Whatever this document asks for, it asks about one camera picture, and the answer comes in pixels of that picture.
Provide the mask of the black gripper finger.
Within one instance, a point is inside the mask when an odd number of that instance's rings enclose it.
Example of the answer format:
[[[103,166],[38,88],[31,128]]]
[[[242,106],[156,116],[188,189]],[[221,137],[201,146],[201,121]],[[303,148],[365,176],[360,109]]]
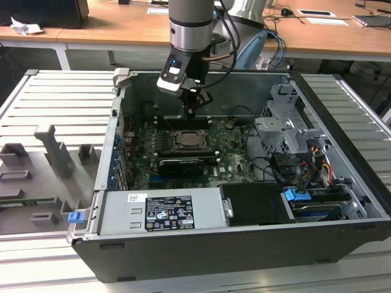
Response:
[[[206,106],[211,102],[213,102],[213,97],[210,92],[207,92],[206,90],[201,90],[196,96],[195,108],[200,109],[201,107]]]
[[[197,93],[184,91],[182,101],[185,109],[185,118],[194,118],[197,111]]]

